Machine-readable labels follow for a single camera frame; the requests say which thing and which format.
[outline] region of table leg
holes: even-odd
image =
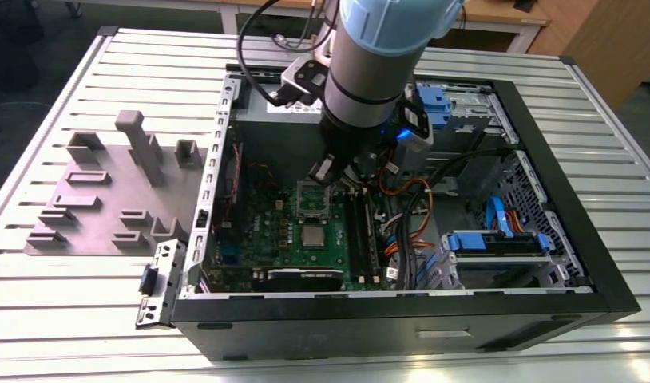
[[[220,23],[224,34],[237,34],[237,7],[219,4]]]
[[[539,30],[540,26],[522,26],[519,33],[512,39],[507,53],[526,53]]]

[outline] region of floor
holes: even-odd
[[[188,10],[83,5],[83,17],[71,19],[61,2],[41,2],[37,10],[45,38],[29,46],[40,70],[37,85],[23,92],[0,91],[0,103],[24,101],[51,105],[103,25],[132,28],[220,33],[220,17],[215,13]],[[297,37],[303,24],[265,18],[249,34],[276,30]],[[0,107],[0,186],[44,119],[47,107],[9,105]],[[639,88],[618,111],[619,118],[650,156],[650,92]]]

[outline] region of slotted aluminum surface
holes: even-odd
[[[247,38],[251,64],[295,59]],[[176,330],[133,329],[143,257],[21,251],[76,131],[125,144],[139,109],[160,145],[208,147],[231,36],[120,30],[97,37],[0,192],[0,378],[57,381],[650,381],[650,163],[582,74],[555,57],[428,49],[418,73],[514,81],[635,293],[642,312],[522,353],[209,363]]]

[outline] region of chip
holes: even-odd
[[[301,228],[301,246],[324,247],[326,230],[322,226],[304,226]]]

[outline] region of motherboard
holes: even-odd
[[[304,180],[293,188],[252,188],[245,206],[240,234],[220,232],[207,258],[211,291],[260,290],[263,278],[308,279],[316,290],[318,281],[331,290],[332,279],[338,290],[382,289],[367,195]]]

